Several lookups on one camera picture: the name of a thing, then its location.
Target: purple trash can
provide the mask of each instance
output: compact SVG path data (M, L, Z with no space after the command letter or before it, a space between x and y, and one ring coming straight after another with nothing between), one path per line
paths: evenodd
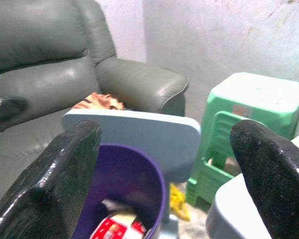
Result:
M72 239L88 239L108 214L101 203L113 199L133 206L144 226L146 239L159 233L165 205L165 182L155 162L123 144L101 144L91 188Z

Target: trash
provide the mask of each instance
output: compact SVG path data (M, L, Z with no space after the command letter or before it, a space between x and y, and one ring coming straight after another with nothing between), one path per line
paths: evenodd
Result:
M185 194L174 185L170 184L169 207L179 218L190 221L190 215L185 205Z
M105 199L110 212L91 234L90 239L142 239L147 232L129 205Z

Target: yellow object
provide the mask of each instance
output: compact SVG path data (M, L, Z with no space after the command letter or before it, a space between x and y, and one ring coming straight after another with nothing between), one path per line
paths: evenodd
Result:
M172 183L170 184L169 208L174 211L179 218L190 221L190 215L185 205L185 194L179 191Z

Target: gray leather recliner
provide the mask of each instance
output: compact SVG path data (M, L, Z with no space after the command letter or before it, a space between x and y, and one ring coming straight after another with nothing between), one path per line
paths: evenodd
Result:
M62 116L90 93L181 116L186 88L182 75L118 59L93 0L0 0L0 97L28 104L0 124L0 198L63 131Z

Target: stacked plastic stool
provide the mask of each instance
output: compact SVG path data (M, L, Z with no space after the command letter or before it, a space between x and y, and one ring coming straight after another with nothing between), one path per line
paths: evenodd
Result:
M294 138L299 120L299 82L250 73L235 73L210 92L202 120L201 145L187 182L186 200L212 203L216 191L234 176L224 171L234 157L231 127L256 120L277 134Z

